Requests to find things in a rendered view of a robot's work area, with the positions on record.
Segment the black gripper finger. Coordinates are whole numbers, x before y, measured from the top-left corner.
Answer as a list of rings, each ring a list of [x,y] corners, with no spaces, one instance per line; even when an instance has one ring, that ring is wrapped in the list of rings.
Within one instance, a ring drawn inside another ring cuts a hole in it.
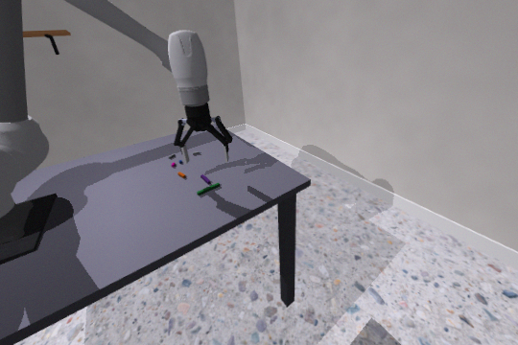
[[[183,140],[180,143],[181,135],[182,135],[184,126],[186,125],[186,121],[187,121],[187,119],[183,119],[183,118],[178,120],[177,135],[176,135],[176,139],[175,139],[175,142],[174,142],[175,146],[180,146],[181,153],[183,155],[183,159],[184,159],[184,163],[185,164],[187,164],[190,161],[189,160],[188,151],[187,151],[187,147],[186,147],[185,143],[188,140],[188,138],[190,137],[190,135],[192,134],[192,132],[194,131],[195,126],[197,125],[197,123],[193,123],[191,125],[191,127],[188,130],[188,132],[186,133],[186,135],[184,136]]]
[[[217,116],[217,117],[214,117],[214,118],[210,118],[210,119],[212,120],[212,122],[214,122],[214,124],[217,125],[217,127],[219,128],[219,130],[221,131],[221,133],[224,136],[222,136],[220,134],[220,132],[218,130],[216,130],[211,124],[209,126],[210,128],[204,122],[201,122],[200,125],[202,127],[204,127],[208,132],[213,134],[220,142],[222,142],[224,144],[224,159],[225,159],[225,162],[228,162],[228,159],[229,159],[229,157],[228,157],[228,143],[232,142],[232,137],[229,134],[229,132],[226,130],[226,128],[224,127],[224,125],[223,125],[223,123],[221,121],[220,116]]]

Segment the green rod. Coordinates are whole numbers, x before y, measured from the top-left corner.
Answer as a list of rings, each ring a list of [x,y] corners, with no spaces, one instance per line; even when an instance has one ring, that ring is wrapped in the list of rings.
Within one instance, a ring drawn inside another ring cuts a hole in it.
[[[209,192],[209,191],[211,191],[211,190],[213,190],[213,189],[215,189],[217,187],[220,187],[220,183],[216,183],[216,184],[214,184],[212,186],[209,186],[209,187],[207,187],[205,189],[202,189],[202,190],[198,191],[197,194],[198,194],[198,196],[200,196],[200,195],[202,195],[202,194],[204,194],[206,192]]]

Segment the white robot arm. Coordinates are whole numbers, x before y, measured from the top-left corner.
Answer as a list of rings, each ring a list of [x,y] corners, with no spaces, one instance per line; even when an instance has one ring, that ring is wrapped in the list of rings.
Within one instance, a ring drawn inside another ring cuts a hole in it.
[[[173,73],[183,105],[201,106],[210,101],[206,58],[197,33],[174,32],[168,42],[107,0],[64,1],[155,53]],[[11,193],[47,157],[49,142],[41,132],[27,110],[22,3],[0,0],[0,244],[25,234],[23,228],[34,204],[16,206]]]

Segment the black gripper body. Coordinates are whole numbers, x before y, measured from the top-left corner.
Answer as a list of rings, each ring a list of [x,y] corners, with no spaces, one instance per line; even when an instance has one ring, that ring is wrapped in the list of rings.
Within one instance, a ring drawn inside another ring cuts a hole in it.
[[[191,126],[193,123],[197,123],[194,128],[194,131],[206,131],[204,127],[200,125],[201,122],[204,122],[206,125],[210,126],[212,120],[210,119],[210,112],[208,103],[201,106],[193,106],[189,107],[185,105],[185,112],[187,116],[186,123]]]

